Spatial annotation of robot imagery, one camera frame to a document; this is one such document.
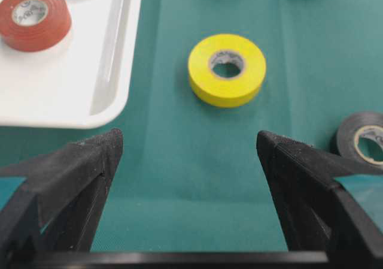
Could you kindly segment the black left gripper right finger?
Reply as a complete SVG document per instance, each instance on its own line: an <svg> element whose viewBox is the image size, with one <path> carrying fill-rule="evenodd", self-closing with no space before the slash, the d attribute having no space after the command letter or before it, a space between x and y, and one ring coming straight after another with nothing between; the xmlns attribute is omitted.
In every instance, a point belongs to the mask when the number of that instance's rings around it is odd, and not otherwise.
<svg viewBox="0 0 383 269"><path fill-rule="evenodd" d="M290 251L322 251L334 267L382 268L382 230L339 177L382 170L260 131L256 151Z"/></svg>

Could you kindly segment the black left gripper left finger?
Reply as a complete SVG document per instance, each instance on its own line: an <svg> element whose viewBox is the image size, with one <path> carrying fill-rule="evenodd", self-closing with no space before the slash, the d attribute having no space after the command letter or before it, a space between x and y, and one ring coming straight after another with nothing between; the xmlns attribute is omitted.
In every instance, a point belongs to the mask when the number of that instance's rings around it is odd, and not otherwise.
<svg viewBox="0 0 383 269"><path fill-rule="evenodd" d="M68 143L1 168L22 183L1 208L1 268L16 252L88 252L123 153L123 133Z"/></svg>

